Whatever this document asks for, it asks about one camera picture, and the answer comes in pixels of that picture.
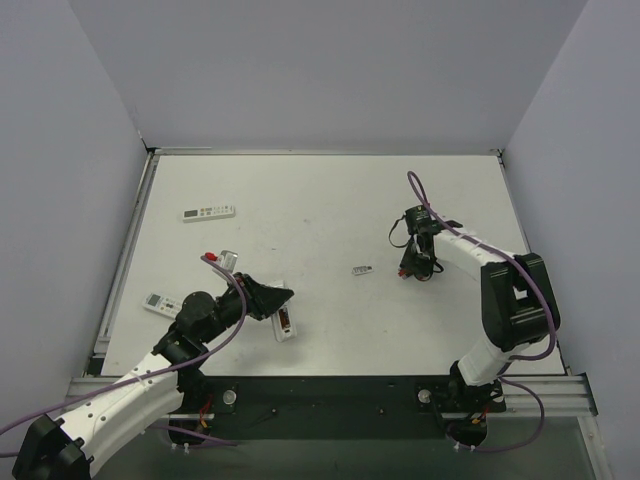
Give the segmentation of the white battery cover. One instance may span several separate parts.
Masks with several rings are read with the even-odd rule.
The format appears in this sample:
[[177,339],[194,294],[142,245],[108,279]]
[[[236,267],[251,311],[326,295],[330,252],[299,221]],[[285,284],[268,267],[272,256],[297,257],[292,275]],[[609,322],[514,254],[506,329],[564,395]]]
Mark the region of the white battery cover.
[[360,276],[364,274],[371,273],[373,271],[373,267],[370,265],[361,265],[352,268],[352,274],[355,276]]

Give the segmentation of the white remote being loaded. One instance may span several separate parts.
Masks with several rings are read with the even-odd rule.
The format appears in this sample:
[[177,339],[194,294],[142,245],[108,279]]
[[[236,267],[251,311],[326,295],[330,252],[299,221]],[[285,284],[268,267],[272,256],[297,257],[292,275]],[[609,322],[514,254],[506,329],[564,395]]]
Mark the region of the white remote being loaded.
[[283,343],[297,336],[296,326],[292,321],[288,306],[282,306],[271,316],[274,337],[277,342]]

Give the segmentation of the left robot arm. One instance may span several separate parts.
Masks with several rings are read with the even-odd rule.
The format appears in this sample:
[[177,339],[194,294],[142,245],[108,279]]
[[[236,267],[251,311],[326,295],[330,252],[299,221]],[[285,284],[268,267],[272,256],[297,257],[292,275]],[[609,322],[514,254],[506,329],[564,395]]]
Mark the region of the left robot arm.
[[91,479],[104,464],[162,416],[204,402],[200,370],[208,343],[246,317],[267,319],[294,293],[236,273],[219,297],[197,291],[150,353],[113,384],[57,418],[37,416],[28,427],[11,475],[15,479]]

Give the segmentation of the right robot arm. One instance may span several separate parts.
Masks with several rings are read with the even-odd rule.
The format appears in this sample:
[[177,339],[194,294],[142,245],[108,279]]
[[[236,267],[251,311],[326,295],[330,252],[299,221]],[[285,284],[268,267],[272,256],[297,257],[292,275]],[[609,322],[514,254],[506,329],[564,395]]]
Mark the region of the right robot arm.
[[482,334],[472,349],[451,366],[451,400],[489,398],[515,361],[536,361],[556,345],[560,315],[543,259],[490,245],[463,225],[440,221],[422,205],[401,216],[408,239],[398,276],[425,282],[449,262],[480,286]]

